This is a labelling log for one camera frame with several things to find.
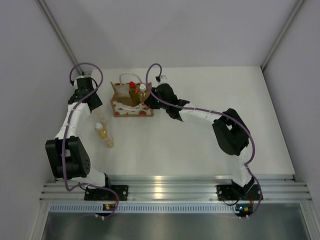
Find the amber bottle clear cap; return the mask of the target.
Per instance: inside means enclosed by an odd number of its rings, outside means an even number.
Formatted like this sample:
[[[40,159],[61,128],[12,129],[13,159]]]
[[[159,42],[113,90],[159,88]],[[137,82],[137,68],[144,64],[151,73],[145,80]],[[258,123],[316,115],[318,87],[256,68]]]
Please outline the amber bottle clear cap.
[[[94,129],[99,138],[103,141],[103,143],[108,147],[112,148],[114,146],[114,141],[110,134],[107,131],[107,127],[102,122],[96,122],[94,124]]]

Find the yellow bottle red cap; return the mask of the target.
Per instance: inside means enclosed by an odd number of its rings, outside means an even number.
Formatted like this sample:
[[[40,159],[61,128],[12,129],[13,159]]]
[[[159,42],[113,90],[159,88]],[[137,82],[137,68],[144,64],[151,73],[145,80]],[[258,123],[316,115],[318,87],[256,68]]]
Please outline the yellow bottle red cap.
[[[137,87],[137,85],[133,82],[130,81],[129,82],[129,96],[132,100],[132,105],[133,106],[137,106],[140,103],[140,99],[139,99],[139,89]]]

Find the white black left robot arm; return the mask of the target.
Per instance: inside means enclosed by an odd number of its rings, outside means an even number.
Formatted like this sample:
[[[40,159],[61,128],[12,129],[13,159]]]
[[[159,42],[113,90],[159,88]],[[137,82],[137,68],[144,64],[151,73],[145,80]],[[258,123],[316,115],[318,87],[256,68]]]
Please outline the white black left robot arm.
[[[71,82],[75,91],[68,100],[67,115],[58,134],[47,140],[45,150],[53,176],[56,179],[79,181],[92,185],[102,200],[113,194],[108,175],[91,167],[90,157],[78,136],[80,126],[93,110],[103,105],[95,90],[96,81],[91,77],[79,76]]]

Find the red dotted canvas bag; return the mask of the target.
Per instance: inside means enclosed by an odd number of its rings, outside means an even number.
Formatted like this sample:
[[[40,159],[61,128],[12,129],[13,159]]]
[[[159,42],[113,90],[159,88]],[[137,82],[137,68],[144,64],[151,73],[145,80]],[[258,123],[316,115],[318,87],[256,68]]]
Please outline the red dotted canvas bag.
[[[149,87],[151,89],[152,84],[151,83],[144,83],[142,79],[133,72],[123,72],[119,75],[119,81],[118,82],[111,82],[111,86],[113,88],[114,94],[110,100],[110,104],[113,111],[113,116],[115,118],[119,117],[152,117],[154,115],[154,111],[145,105],[145,103],[141,104],[139,101],[139,104],[134,106],[131,97],[118,97],[118,93],[116,92],[116,84],[129,84],[129,82],[123,82],[122,77],[124,75],[131,75],[137,78],[137,82],[134,82],[138,88],[138,95],[140,90],[140,84],[145,84],[146,88]],[[149,97],[150,91],[147,88],[147,96]]]

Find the amber bottle white cap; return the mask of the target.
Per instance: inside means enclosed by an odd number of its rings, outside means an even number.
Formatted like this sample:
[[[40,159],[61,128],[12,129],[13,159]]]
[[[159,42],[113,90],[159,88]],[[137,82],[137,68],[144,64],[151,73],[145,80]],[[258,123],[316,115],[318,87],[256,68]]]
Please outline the amber bottle white cap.
[[[141,104],[145,102],[148,98],[147,86],[144,83],[141,83],[139,86],[139,101]]]

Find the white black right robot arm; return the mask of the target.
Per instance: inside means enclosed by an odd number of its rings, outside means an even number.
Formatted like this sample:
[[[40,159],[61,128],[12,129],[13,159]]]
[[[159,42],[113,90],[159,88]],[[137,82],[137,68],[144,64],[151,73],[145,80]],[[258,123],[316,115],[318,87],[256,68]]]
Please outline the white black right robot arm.
[[[235,157],[231,161],[232,180],[229,192],[239,200],[248,200],[255,179],[248,169],[248,145],[252,140],[251,134],[238,115],[229,108],[224,112],[206,110],[195,107],[189,101],[178,99],[173,89],[167,83],[157,87],[147,87],[150,96],[144,103],[151,109],[164,109],[174,120],[190,122],[212,130],[217,144],[227,155]]]

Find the clear bottle grey cap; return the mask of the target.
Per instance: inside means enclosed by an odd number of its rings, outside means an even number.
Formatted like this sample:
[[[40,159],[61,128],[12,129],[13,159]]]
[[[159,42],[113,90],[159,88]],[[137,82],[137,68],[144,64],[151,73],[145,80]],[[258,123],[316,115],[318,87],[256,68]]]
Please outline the clear bottle grey cap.
[[[101,109],[98,109],[98,108],[94,109],[91,112],[91,115],[94,117],[96,122],[100,122],[102,124],[106,123],[105,114],[103,113],[103,111]]]

